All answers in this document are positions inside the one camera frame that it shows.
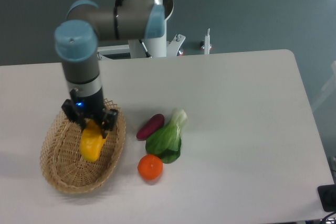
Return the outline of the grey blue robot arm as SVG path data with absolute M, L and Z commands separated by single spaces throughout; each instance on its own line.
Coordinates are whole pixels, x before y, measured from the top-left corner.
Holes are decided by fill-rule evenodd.
M 153 39 L 163 34 L 164 7 L 155 0 L 121 0 L 112 8 L 100 8 L 90 0 L 74 2 L 54 33 L 55 50 L 70 93 L 62 105 L 68 120 L 85 129 L 91 119 L 100 135 L 106 137 L 114 128 L 118 112 L 104 105 L 98 43 Z

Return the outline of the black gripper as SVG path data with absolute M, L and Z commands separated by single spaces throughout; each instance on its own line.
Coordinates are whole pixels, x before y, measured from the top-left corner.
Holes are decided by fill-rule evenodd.
M 100 126 L 102 137 L 107 137 L 117 122 L 118 110 L 105 109 L 102 88 L 86 97 L 78 96 L 78 94 L 79 91 L 72 89 L 70 99 L 66 99 L 61 106 L 67 119 L 76 123 L 81 131 L 86 128 L 85 119 L 92 119 Z

